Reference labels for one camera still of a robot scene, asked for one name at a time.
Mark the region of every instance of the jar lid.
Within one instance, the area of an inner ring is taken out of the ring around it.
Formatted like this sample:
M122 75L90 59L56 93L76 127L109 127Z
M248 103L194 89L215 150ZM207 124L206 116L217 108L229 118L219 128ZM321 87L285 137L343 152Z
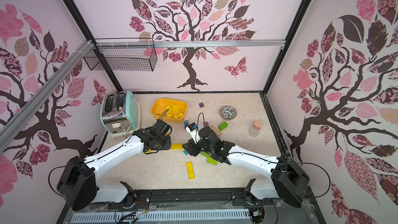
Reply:
M253 128L256 129L256 130L260 130L261 126L262 126L262 124L259 121L255 121L253 123Z

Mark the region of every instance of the toaster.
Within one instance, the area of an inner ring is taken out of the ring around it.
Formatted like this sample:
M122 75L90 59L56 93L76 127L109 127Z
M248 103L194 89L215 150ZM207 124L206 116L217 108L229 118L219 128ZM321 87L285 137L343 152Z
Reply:
M113 138L130 134L141 128L140 103L129 90L109 93L102 101L101 122Z

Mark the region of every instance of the aluminum rail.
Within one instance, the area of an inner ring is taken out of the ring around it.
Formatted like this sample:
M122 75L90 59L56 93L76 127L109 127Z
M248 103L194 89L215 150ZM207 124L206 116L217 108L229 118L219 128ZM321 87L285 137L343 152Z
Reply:
M15 115L1 130L0 130L0 151L3 153L4 149L17 136L20 130L33 117L43 103L50 97L55 89L62 83L68 73L77 65L77 63L92 50L93 44L90 40L84 41L75 52L67 59L66 62L55 72L47 82L40 87L39 91L35 93L28 102L21 108L17 115Z
M152 42L100 42L98 39L97 47L103 46L137 46L152 45ZM244 46L284 46L286 40L269 39L269 40L227 40L227 41L163 41L154 42L155 48L158 47L244 47Z

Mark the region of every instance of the toaster slot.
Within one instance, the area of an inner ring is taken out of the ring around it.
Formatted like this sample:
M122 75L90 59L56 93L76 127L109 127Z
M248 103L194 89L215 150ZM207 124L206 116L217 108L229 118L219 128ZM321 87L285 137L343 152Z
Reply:
M117 95L117 102L116 102L116 109L117 110L119 110L119 107L123 107L125 98L126 98L126 94L125 93L119 93Z
M113 94L109 95L106 99L105 102L105 112L110 112L112 111L112 106L113 106L113 98L115 96Z

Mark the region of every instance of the black frame post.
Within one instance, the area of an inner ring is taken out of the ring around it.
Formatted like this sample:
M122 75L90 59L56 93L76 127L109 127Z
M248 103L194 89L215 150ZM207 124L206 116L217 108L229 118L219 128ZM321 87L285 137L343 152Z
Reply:
M302 0L301 1L300 7L298 8L298 11L293 20L293 23L290 26L289 32L287 33L285 46L279 52L278 57L276 58L274 66L272 67L271 73L267 79L266 86L264 87L263 94L267 94L269 89L271 88L272 82L274 81L276 74L278 73L278 70L281 67L281 64L283 62L283 59L285 58L287 50L289 50L290 44L292 43L293 38L296 35L296 32L301 24L301 20L304 17L304 14L306 13L310 3L311 3L311 0Z
M76 4L73 2L73 0L63 0L65 3L66 7L70 11L73 19L76 21L78 27L82 31L84 37L87 40L91 40L94 46L97 46L97 42L92 35L90 29L88 28L86 22L84 21L82 15L80 14L79 10L76 7ZM112 81L113 85L115 86L117 91L123 91L119 81L117 80L115 74L113 73L111 67L109 66L108 62L106 61L105 57L103 54L96 48L93 49L94 53L98 57L99 62L101 63L102 67L104 68L105 72L107 73L108 77Z

